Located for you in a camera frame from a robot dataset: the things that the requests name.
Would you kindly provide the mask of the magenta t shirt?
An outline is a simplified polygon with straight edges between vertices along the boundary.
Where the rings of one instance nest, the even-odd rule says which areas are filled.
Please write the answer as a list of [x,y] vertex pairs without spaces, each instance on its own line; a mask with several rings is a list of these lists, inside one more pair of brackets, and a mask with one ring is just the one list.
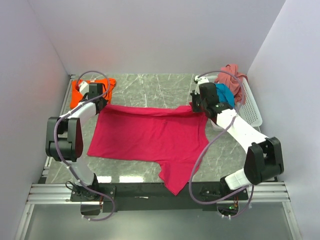
[[87,154],[91,157],[159,164],[158,174],[175,196],[188,183],[209,143],[204,113],[177,108],[108,105],[98,115]]

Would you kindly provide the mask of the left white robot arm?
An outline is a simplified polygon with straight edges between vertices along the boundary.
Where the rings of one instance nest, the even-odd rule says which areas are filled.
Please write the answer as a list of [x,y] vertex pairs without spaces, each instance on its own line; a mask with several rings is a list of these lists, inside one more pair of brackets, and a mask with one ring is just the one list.
[[100,188],[96,174],[82,157],[82,126],[107,105],[105,95],[109,88],[104,83],[83,82],[80,89],[84,93],[75,108],[59,117],[48,119],[45,152],[67,168],[74,178],[75,189],[82,191],[88,201],[94,201],[100,195]]

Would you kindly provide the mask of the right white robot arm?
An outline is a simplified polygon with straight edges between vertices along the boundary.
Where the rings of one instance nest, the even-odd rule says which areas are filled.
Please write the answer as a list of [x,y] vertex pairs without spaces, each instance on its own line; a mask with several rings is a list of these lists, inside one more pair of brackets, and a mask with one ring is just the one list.
[[199,82],[190,93],[192,110],[205,113],[208,119],[215,119],[244,149],[244,167],[221,179],[219,193],[230,200],[237,189],[258,185],[284,172],[281,142],[276,137],[267,137],[249,125],[227,102],[221,102],[213,82]]

